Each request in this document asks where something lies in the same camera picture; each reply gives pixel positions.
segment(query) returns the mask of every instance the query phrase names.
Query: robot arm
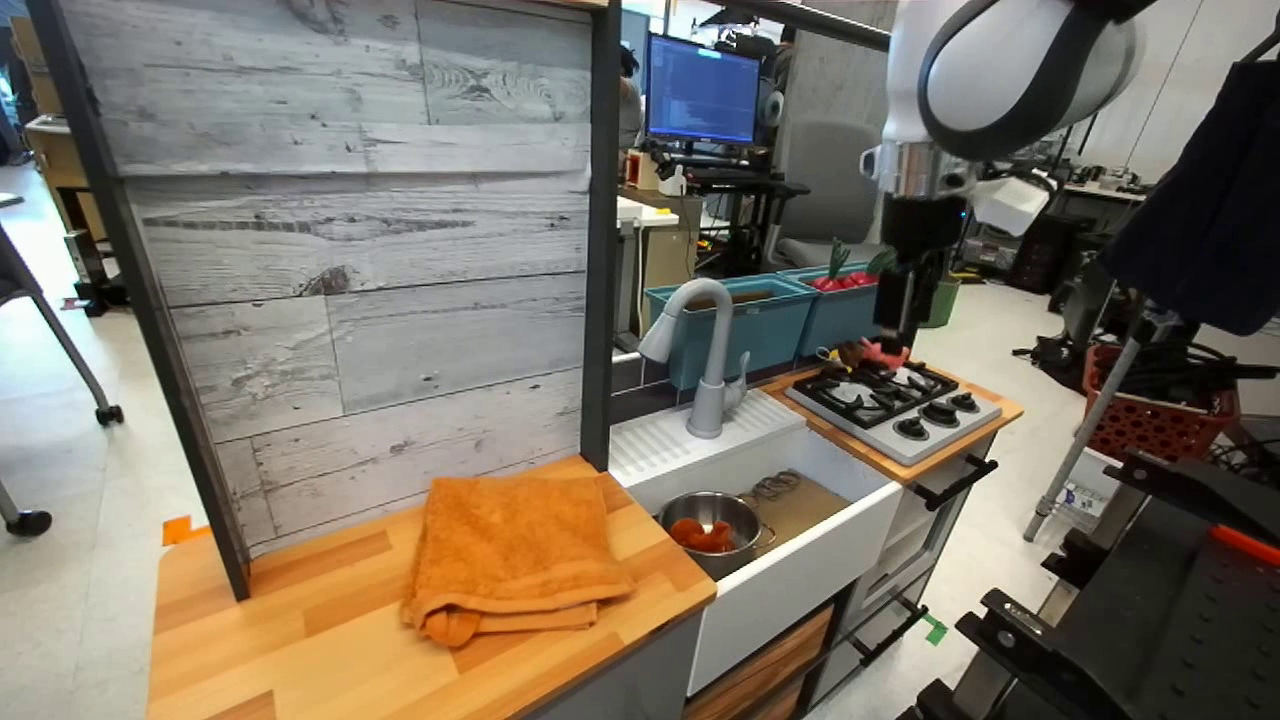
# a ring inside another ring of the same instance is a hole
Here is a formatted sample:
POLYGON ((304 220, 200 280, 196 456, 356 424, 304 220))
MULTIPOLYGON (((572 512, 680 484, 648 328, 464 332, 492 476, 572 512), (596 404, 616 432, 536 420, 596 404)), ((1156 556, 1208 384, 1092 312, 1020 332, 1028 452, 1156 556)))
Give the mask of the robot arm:
POLYGON ((1132 80, 1128 16, 1148 4, 900 0, 872 176, 888 196, 936 196, 940 152, 1000 160, 1100 112, 1132 80))

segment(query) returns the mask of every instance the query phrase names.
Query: grey floor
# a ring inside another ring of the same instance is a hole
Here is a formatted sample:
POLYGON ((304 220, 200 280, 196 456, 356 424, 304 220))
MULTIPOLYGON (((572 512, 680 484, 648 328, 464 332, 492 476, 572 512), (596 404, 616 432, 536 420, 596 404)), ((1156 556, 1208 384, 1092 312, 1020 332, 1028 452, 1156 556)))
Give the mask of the grey floor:
MULTIPOLYGON (((0 208, 0 224, 16 236, 52 304, 64 304, 76 272, 40 180, 32 168, 0 168, 4 188, 28 200, 0 208)), ((60 316, 108 396, 124 404, 128 424, 96 428, 84 384, 28 300, 0 308, 0 480, 20 504, 56 512, 56 528, 32 544, 0 532, 0 648, 8 652, 0 660, 0 720, 132 720, 144 716, 148 692, 160 524, 168 516, 200 520, 200 504, 132 316, 84 320, 76 304, 64 304, 60 316)), ((920 340, 924 360, 1028 408, 1000 436, 1000 472, 972 492, 956 544, 928 588, 940 624, 956 624, 996 584, 1024 604, 1040 604, 1048 592, 1040 556, 1072 516, 1056 516, 1040 544, 1024 544, 1020 528, 1068 448, 1080 400, 1008 352, 1056 328, 1060 320, 1044 312, 1040 296, 976 284, 960 292, 952 324, 920 340)), ((1280 364, 1276 328, 1252 340, 1208 332, 1208 340, 1280 364)), ((1244 408, 1280 412, 1280 384, 1244 388, 1244 408)), ((916 628, 812 716, 896 716, 932 676, 956 680, 968 656, 972 648, 956 632, 928 644, 916 628)))

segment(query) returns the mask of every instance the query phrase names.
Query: computer monitor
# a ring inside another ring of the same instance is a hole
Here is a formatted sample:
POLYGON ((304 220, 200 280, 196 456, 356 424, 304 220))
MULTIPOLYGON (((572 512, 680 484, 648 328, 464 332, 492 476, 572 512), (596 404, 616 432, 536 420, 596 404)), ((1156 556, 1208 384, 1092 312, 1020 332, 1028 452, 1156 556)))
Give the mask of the computer monitor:
POLYGON ((672 36, 648 36, 648 140, 756 144, 760 64, 672 36))

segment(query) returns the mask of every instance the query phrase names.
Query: butcher block counter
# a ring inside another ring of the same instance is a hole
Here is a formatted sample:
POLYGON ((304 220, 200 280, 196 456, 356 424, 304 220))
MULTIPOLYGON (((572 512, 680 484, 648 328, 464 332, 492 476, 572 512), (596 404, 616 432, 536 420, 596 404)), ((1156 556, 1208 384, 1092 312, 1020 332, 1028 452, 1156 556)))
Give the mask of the butcher block counter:
POLYGON ((892 456, 884 456, 884 452, 868 448, 864 440, 840 432, 832 420, 800 408, 800 404, 788 396, 788 388, 792 388, 796 380, 812 376, 812 372, 816 372, 816 364, 812 364, 812 368, 796 368, 796 372, 776 372, 776 376, 764 380, 764 392, 776 396, 780 404, 796 408, 796 412, 808 420, 808 428, 816 428, 820 436, 828 436, 832 444, 840 444, 844 452, 860 456, 864 464, 872 464, 876 472, 884 472, 884 476, 892 476, 892 480, 900 480, 900 484, 924 480, 924 476, 936 472, 940 464, 964 456, 968 448, 992 440, 1000 428, 1008 428, 1012 420, 1024 416, 1024 408, 1020 408, 1016 400, 1008 400, 1008 396, 1000 396, 1000 392, 988 392, 988 388, 980 388, 980 384, 968 384, 968 380, 960 380, 960 376, 948 376, 948 372, 932 368, 932 372, 956 380, 960 388, 968 388, 972 396, 996 404, 1000 416, 996 416, 988 428, 980 428, 980 432, 972 432, 972 436, 960 436, 956 444, 932 452, 932 456, 920 460, 920 464, 896 464, 892 456))
MULTIPOLYGON (((540 472, 592 476, 584 460, 540 472)), ((584 688, 716 584, 608 480, 612 556, 636 580, 596 628, 480 636, 444 652, 400 624, 424 512, 396 512, 264 556, 236 604, 212 540, 160 560, 152 716, 520 716, 584 688)))

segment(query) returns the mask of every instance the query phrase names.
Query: gas stovetop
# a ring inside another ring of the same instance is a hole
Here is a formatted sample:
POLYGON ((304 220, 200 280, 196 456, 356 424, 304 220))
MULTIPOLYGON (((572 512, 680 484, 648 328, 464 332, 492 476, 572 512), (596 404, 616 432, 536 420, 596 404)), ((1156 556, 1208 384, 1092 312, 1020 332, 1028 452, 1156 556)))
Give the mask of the gas stovetop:
POLYGON ((896 464, 920 464, 1000 416, 996 404, 924 364, 824 368, 792 384, 792 396, 896 464))

